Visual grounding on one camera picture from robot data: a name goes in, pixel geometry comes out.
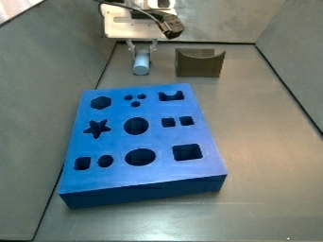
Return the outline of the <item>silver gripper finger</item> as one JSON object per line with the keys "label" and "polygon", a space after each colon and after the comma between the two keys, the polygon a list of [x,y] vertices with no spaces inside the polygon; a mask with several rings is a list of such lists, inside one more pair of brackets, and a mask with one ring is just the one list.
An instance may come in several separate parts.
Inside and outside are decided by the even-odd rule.
{"label": "silver gripper finger", "polygon": [[135,46],[131,39],[127,39],[127,47],[128,47],[128,51],[131,53],[131,56],[135,59],[135,57],[136,57],[136,46]]}
{"label": "silver gripper finger", "polygon": [[151,45],[149,45],[149,54],[151,55],[156,51],[156,45],[157,45],[157,39],[152,39],[151,40]]}

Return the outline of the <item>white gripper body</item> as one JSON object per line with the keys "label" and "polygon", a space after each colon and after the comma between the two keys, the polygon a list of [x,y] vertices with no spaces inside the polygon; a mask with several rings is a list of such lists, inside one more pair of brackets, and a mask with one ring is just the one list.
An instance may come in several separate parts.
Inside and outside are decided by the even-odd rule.
{"label": "white gripper body", "polygon": [[175,0],[105,0],[100,4],[104,17],[104,34],[116,39],[161,39],[167,37],[151,17],[132,9],[149,14],[156,11],[176,14]]}

